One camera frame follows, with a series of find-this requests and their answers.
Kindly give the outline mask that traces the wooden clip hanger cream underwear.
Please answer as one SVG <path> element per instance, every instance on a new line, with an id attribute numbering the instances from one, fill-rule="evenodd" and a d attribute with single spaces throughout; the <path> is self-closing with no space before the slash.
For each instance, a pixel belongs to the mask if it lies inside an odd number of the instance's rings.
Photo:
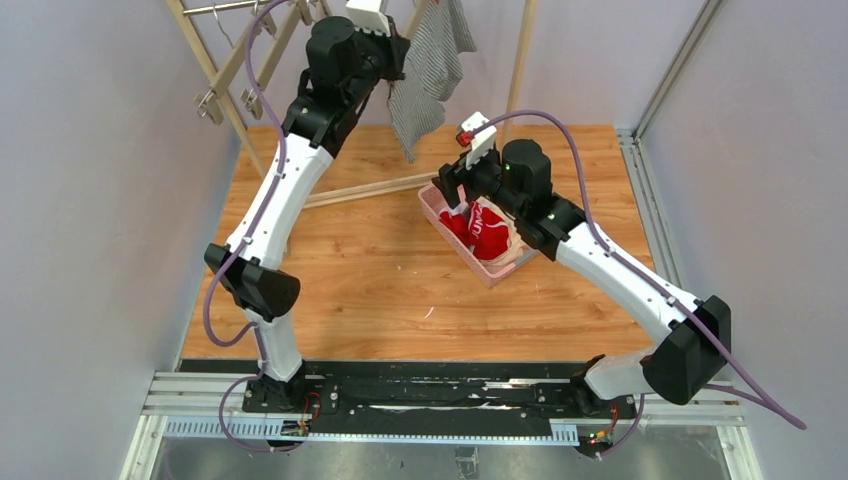
<path id="1" fill-rule="evenodd" d="M 263 93 L 268 86 L 294 32 L 300 24 L 309 26 L 313 22 L 308 1 L 287 1 L 286 4 L 289 10 L 283 21 L 279 25 L 271 23 L 275 27 L 273 40 L 256 75 L 258 86 L 245 89 L 241 95 L 246 110 L 255 120 L 260 120 L 263 116 L 259 94 Z"/>

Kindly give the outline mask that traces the wooden clip hanger striped underwear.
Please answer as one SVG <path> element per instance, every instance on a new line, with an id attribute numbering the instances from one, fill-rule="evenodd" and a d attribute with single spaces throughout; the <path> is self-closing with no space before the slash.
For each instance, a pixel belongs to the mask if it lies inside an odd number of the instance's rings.
<path id="1" fill-rule="evenodd" d="M 415 0 L 412 13 L 403 30 L 404 37 L 412 39 L 418 30 L 421 21 L 431 4 L 438 4 L 439 0 Z"/>

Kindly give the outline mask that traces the grey striped underwear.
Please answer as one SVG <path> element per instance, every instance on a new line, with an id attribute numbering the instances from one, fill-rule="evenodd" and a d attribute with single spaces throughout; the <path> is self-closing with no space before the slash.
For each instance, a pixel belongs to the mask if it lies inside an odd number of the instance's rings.
<path id="1" fill-rule="evenodd" d="M 406 78 L 390 88 L 391 125 L 405 159 L 414 147 L 445 122 L 444 104 L 464 78 L 462 53 L 477 46 L 460 1 L 431 1 L 423 12 L 406 55 Z"/>

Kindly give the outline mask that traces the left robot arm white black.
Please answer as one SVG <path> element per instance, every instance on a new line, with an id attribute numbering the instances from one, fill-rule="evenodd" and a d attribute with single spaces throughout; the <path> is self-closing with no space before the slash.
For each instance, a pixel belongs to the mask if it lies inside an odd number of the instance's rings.
<path id="1" fill-rule="evenodd" d="M 258 402 L 280 411 L 298 408 L 306 394 L 292 320 L 301 283 L 281 271 L 283 249 L 375 86 L 404 79 L 409 48 L 409 39 L 382 13 L 330 16 L 312 27 L 305 45 L 308 66 L 278 124 L 283 135 L 271 168 L 242 223 L 225 244 L 210 244 L 204 254 L 215 281 L 254 331 L 259 373 L 248 386 Z"/>

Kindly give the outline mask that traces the wooden clip hanger red underwear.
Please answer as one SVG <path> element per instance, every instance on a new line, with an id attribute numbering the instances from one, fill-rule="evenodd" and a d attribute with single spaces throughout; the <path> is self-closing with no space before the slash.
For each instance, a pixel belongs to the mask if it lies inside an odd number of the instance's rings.
<path id="1" fill-rule="evenodd" d="M 326 0 L 310 0 L 309 3 L 314 7 L 314 20 L 320 21 L 332 15 L 332 11 Z"/>

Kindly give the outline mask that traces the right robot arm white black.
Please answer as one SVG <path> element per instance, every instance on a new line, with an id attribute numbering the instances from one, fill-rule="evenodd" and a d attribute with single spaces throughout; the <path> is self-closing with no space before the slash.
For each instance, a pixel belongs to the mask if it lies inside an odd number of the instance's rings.
<path id="1" fill-rule="evenodd" d="M 451 207 L 463 199 L 495 204 L 530 248 L 588 279 L 652 339 L 650 348 L 588 361 L 573 382 L 590 401 L 655 393 L 685 405 L 726 365 L 727 303 L 680 289 L 612 242 L 579 206 L 554 192 L 551 161 L 535 141 L 510 141 L 472 166 L 459 158 L 441 166 L 432 182 Z"/>

